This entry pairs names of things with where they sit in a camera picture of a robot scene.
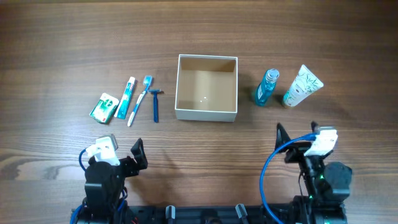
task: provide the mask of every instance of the white box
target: white box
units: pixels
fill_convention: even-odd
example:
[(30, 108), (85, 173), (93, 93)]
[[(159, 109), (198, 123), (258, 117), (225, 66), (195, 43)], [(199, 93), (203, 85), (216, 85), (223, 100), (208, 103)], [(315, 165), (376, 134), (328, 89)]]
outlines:
[(233, 122), (237, 112), (238, 58), (180, 54), (177, 119)]

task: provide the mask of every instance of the soap bar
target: soap bar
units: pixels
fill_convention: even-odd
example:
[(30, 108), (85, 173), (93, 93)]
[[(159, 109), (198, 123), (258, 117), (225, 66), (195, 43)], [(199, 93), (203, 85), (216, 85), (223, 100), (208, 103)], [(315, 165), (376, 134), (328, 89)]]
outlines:
[(106, 93), (101, 95), (90, 116), (101, 124), (107, 124), (118, 107), (119, 100)]

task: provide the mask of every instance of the toothbrush handle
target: toothbrush handle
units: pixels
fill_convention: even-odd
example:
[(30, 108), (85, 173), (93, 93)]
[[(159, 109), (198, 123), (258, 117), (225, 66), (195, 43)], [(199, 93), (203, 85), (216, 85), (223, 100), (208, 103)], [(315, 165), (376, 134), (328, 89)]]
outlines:
[(142, 99), (144, 98), (144, 96), (145, 96), (146, 93), (147, 93), (146, 91), (143, 91), (143, 92), (138, 96), (138, 100), (137, 100), (136, 106), (134, 107), (134, 109), (133, 109), (133, 111), (132, 111), (132, 113), (131, 113), (131, 115), (130, 115), (130, 118), (129, 118), (129, 121), (128, 121), (128, 123), (127, 123), (127, 126), (130, 127), (131, 124), (132, 124), (132, 122), (134, 121), (134, 117), (136, 116), (138, 107), (139, 107), (139, 105), (141, 104), (141, 101), (142, 101)]
[(157, 109), (157, 94), (154, 94), (154, 121), (159, 122), (159, 111)]

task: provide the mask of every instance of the bottle cap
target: bottle cap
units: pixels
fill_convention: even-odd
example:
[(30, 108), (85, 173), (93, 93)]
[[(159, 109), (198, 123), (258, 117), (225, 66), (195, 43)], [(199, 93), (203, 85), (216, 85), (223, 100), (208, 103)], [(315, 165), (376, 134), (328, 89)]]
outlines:
[(266, 71), (266, 80), (267, 82), (274, 83), (279, 78), (279, 71), (272, 68)]

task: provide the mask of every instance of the toiletry item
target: toiletry item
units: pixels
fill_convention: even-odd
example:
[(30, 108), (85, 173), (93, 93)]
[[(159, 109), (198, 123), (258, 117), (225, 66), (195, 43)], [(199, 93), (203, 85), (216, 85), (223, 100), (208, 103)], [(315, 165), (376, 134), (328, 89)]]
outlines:
[(125, 119), (127, 110), (129, 109), (130, 99), (132, 96), (132, 91), (134, 89), (136, 83), (136, 79), (134, 77), (130, 77), (129, 81), (127, 82), (126, 89), (124, 90), (124, 94), (122, 99), (120, 100), (120, 104), (118, 109), (116, 110), (114, 117)]
[(254, 102), (258, 106), (264, 106), (275, 90), (276, 81), (279, 78), (279, 71), (272, 68), (266, 71), (260, 85), (254, 92)]
[(141, 104), (141, 101), (144, 99), (144, 96), (147, 94), (150, 84), (152, 84), (152, 79), (153, 78), (150, 75), (145, 76), (145, 78), (144, 78), (144, 85), (146, 85), (145, 90), (142, 91), (142, 93), (138, 96), (136, 106), (134, 107), (134, 109), (130, 115), (129, 121), (127, 122), (127, 126), (130, 127), (132, 122), (134, 121), (134, 117), (136, 116), (138, 107)]
[(302, 65), (282, 104), (286, 108), (292, 108), (322, 87), (323, 83), (305, 65)]
[(119, 100), (106, 93), (101, 95), (99, 102), (91, 111), (90, 116), (101, 124), (106, 124), (112, 117), (116, 108), (118, 107)]
[(157, 108), (157, 95), (163, 93), (162, 90), (148, 90), (149, 93), (152, 93), (154, 96), (154, 121), (155, 123), (159, 122), (159, 110)]

